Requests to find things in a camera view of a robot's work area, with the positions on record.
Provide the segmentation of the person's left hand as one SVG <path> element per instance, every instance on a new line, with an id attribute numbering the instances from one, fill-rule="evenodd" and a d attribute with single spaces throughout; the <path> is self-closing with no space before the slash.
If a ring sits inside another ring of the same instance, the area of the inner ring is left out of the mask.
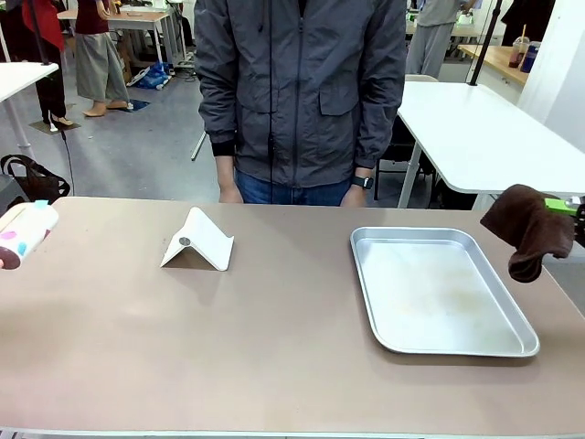
<path id="1" fill-rule="evenodd" d="M 341 207 L 344 208 L 364 208 L 368 202 L 370 190 L 352 185 L 344 195 Z"/>

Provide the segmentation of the person's right hand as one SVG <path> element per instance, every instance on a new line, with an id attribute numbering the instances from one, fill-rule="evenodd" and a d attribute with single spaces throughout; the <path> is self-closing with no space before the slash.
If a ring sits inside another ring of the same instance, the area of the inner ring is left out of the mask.
<path id="1" fill-rule="evenodd" d="M 232 156 L 216 157 L 219 202 L 241 204 L 242 195 L 235 180 L 234 158 Z"/>

